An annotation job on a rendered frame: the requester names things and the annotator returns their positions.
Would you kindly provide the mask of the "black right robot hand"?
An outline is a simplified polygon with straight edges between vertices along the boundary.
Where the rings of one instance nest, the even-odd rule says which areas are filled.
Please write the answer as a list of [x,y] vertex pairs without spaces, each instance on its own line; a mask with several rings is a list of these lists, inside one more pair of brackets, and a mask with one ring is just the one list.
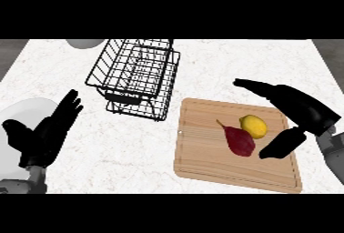
[[341,119],[340,114],[309,94],[287,85],[236,78],[233,85],[264,97],[295,123],[285,129],[260,151],[260,159],[284,158],[307,140],[306,132],[321,136]]

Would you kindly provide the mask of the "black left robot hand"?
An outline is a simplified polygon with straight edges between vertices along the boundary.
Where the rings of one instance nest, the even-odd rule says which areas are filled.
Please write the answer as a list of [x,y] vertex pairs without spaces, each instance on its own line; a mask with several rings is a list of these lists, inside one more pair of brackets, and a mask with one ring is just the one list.
[[81,110],[78,91],[71,89],[52,115],[43,118],[36,129],[15,119],[2,123],[8,144],[22,152],[19,167],[46,168],[53,163]]

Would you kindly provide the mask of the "dark red pear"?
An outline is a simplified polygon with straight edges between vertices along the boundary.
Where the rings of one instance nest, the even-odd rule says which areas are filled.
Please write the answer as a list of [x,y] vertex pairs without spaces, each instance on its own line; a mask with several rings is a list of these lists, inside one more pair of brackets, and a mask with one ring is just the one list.
[[236,156],[250,157],[256,149],[256,143],[251,134],[241,128],[225,126],[220,121],[219,125],[225,130],[229,149]]

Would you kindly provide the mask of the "wooden cutting board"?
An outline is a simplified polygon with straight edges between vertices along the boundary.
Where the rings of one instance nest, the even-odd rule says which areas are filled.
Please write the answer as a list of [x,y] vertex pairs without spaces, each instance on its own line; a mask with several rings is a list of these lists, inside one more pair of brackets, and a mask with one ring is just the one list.
[[229,149],[223,127],[239,127],[239,118],[254,115],[267,124],[267,134],[256,141],[263,149],[282,130],[288,119],[273,107],[241,105],[188,98],[182,102],[174,151],[174,173],[179,177],[298,193],[303,190],[295,156],[282,159],[248,157]]

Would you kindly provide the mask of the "yellow lemon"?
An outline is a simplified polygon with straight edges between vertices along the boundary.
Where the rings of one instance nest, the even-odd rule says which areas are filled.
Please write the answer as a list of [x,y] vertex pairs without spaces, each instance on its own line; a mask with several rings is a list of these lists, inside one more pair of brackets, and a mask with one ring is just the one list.
[[247,115],[239,118],[241,128],[250,133],[254,139],[260,139],[266,136],[267,125],[264,121],[253,115]]

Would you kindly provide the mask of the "grey round bowl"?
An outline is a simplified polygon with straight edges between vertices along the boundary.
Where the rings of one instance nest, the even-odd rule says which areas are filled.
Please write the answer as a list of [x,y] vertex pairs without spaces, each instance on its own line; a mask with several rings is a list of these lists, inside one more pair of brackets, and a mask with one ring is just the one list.
[[68,39],[68,44],[77,49],[89,49],[96,47],[104,39]]

